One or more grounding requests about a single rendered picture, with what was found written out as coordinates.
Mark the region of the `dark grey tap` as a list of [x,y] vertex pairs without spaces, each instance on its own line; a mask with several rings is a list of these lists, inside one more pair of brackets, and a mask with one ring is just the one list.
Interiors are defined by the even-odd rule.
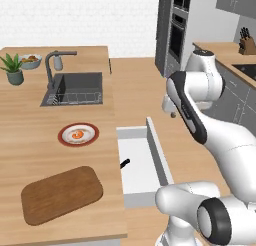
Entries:
[[54,80],[52,77],[52,71],[50,68],[50,58],[55,57],[59,55],[62,57],[63,55],[76,55],[76,51],[57,51],[55,50],[54,52],[49,53],[46,58],[45,58],[45,66],[46,66],[46,71],[47,71],[47,76],[48,76],[48,88],[53,89],[54,88]]

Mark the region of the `dark grey sink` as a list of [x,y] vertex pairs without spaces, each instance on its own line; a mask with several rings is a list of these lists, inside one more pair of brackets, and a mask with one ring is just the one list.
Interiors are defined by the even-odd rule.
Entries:
[[101,72],[57,73],[42,106],[98,105],[103,103]]

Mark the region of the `grey bowl of food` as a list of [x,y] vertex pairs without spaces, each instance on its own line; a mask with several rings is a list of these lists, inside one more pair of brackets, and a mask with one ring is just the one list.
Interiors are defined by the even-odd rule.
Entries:
[[40,66],[42,56],[38,54],[25,54],[18,57],[22,62],[21,68],[25,70],[33,70]]

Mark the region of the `grey soap dispenser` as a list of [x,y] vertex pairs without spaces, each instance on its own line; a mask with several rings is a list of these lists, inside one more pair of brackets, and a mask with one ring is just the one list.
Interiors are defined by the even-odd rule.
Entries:
[[56,71],[61,71],[63,69],[62,59],[59,55],[54,57],[54,68]]

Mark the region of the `red rimmed white plate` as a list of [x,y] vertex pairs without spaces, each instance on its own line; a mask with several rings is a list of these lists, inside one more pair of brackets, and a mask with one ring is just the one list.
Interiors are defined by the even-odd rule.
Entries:
[[[81,139],[73,139],[72,134],[76,130],[82,130],[84,136]],[[99,137],[99,129],[91,123],[74,123],[62,128],[58,133],[58,140],[68,147],[82,147],[92,144]]]

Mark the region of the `grey wall cupboards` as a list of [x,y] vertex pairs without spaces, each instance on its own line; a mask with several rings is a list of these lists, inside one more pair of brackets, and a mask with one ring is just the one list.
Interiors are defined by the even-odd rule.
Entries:
[[217,0],[216,8],[256,19],[256,0]]

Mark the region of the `black wall oven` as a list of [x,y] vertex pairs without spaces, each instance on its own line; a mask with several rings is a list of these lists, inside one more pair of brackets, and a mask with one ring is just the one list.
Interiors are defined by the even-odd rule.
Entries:
[[172,14],[169,53],[180,63],[186,29],[186,20],[176,14]]

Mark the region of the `black hob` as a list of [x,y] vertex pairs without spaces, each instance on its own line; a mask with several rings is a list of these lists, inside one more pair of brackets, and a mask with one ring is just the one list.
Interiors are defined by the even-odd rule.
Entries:
[[256,81],[256,64],[233,64],[233,67]]

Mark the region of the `wooden knife block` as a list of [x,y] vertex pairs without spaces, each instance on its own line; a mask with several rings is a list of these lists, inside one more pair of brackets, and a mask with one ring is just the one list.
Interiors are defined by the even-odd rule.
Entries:
[[239,53],[242,55],[256,55],[256,44],[246,27],[242,27],[240,30]]

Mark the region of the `white open drawer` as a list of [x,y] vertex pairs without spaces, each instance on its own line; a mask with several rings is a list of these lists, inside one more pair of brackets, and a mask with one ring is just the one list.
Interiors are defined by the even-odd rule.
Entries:
[[117,127],[124,205],[126,208],[155,205],[155,193],[161,186],[173,184],[173,178],[156,133],[153,120],[144,126]]

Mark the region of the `grey base cupboards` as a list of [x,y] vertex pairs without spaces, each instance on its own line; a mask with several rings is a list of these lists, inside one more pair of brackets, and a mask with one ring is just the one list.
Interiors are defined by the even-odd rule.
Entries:
[[242,125],[256,137],[256,113],[246,104],[250,86],[218,60],[215,63],[226,85],[220,99],[215,101],[209,109],[203,110],[203,113],[218,120]]

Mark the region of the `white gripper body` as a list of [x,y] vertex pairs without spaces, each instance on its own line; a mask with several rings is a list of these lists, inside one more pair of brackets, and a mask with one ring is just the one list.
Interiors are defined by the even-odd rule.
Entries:
[[172,112],[176,113],[176,106],[174,105],[174,103],[167,94],[165,94],[163,97],[162,110],[170,116]]

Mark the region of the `brown wooden cutting board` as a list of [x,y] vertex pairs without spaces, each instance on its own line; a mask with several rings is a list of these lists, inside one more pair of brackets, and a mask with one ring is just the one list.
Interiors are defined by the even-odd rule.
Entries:
[[103,196],[103,186],[95,171],[80,166],[30,183],[21,192],[25,222],[31,226],[44,224]]

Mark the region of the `grey tall cabinet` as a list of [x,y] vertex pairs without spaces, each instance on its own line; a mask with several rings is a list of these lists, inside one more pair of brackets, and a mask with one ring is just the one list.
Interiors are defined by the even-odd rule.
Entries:
[[[192,52],[192,42],[200,36],[199,30],[197,29],[200,18],[199,3],[200,0],[190,0],[189,10],[185,11],[174,5],[174,0],[159,0],[155,65],[162,77],[167,77],[172,72],[185,68],[189,55]],[[176,14],[186,20],[180,63],[168,51],[172,14]]]

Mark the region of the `green plant in grey pot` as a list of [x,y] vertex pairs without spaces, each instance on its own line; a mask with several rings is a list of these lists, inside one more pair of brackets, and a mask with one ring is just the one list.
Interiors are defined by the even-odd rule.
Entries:
[[2,70],[6,72],[9,83],[14,86],[21,85],[24,82],[24,76],[21,70],[22,62],[18,59],[18,55],[11,57],[6,54],[5,58],[0,56],[0,60],[4,63]]

